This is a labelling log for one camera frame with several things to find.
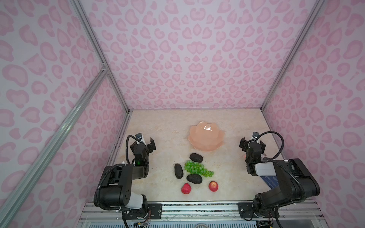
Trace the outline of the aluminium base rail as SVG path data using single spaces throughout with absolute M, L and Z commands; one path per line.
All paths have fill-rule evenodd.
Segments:
M 138 219 L 121 211 L 103 211 L 87 203 L 78 228 L 327 228 L 314 200 L 256 216 L 250 201 L 161 201 L 149 203 L 150 212 Z

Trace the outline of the red peach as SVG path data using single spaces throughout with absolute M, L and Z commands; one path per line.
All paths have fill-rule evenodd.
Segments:
M 218 183 L 217 183 L 217 182 L 215 182 L 215 181 L 211 181 L 211 182 L 209 183 L 208 187 L 209 187 L 209 190 L 210 190 L 211 192 L 216 192 L 216 191 L 219 189 L 219 185 L 218 185 Z

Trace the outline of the dark avocado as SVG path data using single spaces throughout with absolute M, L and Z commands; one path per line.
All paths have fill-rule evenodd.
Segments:
M 198 162 L 198 163 L 202 163 L 203 162 L 203 157 L 197 153 L 192 153 L 189 156 L 190 160 L 192 160 L 193 162 Z
M 176 176 L 177 179 L 183 178 L 183 169 L 182 169 L 182 166 L 180 164 L 178 164 L 178 163 L 175 164 L 174 172 L 175 172 L 175 176 Z
M 201 184 L 202 183 L 202 177 L 198 174 L 189 174 L 186 177 L 187 181 L 193 183 L 193 184 Z

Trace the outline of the blue card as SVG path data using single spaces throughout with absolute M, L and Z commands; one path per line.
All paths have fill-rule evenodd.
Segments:
M 274 189 L 279 186 L 276 176 L 261 176 L 261 179 L 271 188 Z

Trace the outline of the dark avocado front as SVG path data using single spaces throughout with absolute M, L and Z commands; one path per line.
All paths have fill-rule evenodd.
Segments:
M 189 174 L 186 177 L 187 181 L 193 183 L 193 184 L 201 184 L 202 183 L 202 177 L 198 174 Z

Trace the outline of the red strawberry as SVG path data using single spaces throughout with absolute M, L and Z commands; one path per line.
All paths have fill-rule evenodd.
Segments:
M 188 183 L 185 183 L 184 185 L 183 185 L 183 187 L 181 188 L 181 192 L 183 193 L 183 194 L 190 194 L 190 192 L 192 191 L 192 187 L 191 187 L 191 185 L 190 184 L 188 184 Z

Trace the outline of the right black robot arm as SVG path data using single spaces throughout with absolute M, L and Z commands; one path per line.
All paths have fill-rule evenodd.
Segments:
M 266 144 L 242 138 L 239 147 L 246 153 L 246 169 L 251 176 L 275 177 L 278 186 L 255 195 L 243 206 L 241 218 L 265 218 L 275 210 L 320 194 L 320 187 L 301 159 L 276 160 L 264 156 Z

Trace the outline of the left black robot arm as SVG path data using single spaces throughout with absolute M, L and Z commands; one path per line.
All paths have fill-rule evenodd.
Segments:
M 94 205 L 105 211 L 123 211 L 137 218 L 145 218 L 148 212 L 146 196 L 132 192 L 132 181 L 144 179 L 149 173 L 149 155 L 156 150 L 153 139 L 146 144 L 141 137 L 130 148 L 135 156 L 134 163 L 119 163 L 107 166 L 98 183 Z

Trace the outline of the green grape bunch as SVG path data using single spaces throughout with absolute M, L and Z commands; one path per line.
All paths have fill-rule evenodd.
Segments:
M 206 177 L 206 178 L 214 176 L 213 171 L 206 169 L 202 163 L 195 162 L 195 161 L 187 161 L 184 164 L 184 169 L 189 174 L 198 174 L 198 175 Z

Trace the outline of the diagonal aluminium frame bar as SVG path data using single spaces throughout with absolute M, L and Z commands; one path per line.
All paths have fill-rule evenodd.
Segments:
M 23 203 L 27 199 L 28 195 L 31 193 L 31 191 L 39 181 L 40 177 L 43 175 L 44 171 L 50 164 L 51 160 L 61 148 L 63 142 L 71 132 L 72 128 L 75 126 L 85 108 L 88 106 L 90 100 L 93 98 L 94 94 L 97 92 L 98 88 L 105 80 L 107 73 L 108 71 L 105 69 L 102 69 L 99 72 L 98 76 L 90 84 L 90 86 L 81 96 L 81 98 L 75 104 L 74 108 L 64 119 L 59 129 L 51 137 L 51 139 L 44 147 L 43 151 L 41 151 L 35 162 L 25 173 L 14 191 L 9 195 L 8 199 L 5 201 L 1 208 L 2 228 L 7 228 L 10 225 L 10 223 L 22 207 Z

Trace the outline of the pink lotus fruit bowl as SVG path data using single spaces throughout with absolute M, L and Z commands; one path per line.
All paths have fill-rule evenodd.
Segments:
M 202 152 L 213 152 L 223 146 L 225 132 L 216 123 L 200 122 L 191 126 L 188 141 Z

